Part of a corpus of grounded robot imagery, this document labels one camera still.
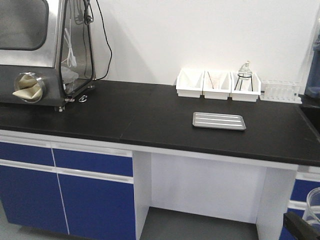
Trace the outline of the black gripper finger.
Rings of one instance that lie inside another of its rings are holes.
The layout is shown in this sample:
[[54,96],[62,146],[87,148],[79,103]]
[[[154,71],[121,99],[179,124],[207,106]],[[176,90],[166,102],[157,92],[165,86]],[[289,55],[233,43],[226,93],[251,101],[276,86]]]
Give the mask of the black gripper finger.
[[320,232],[294,212],[283,214],[283,226],[296,240],[320,239]]

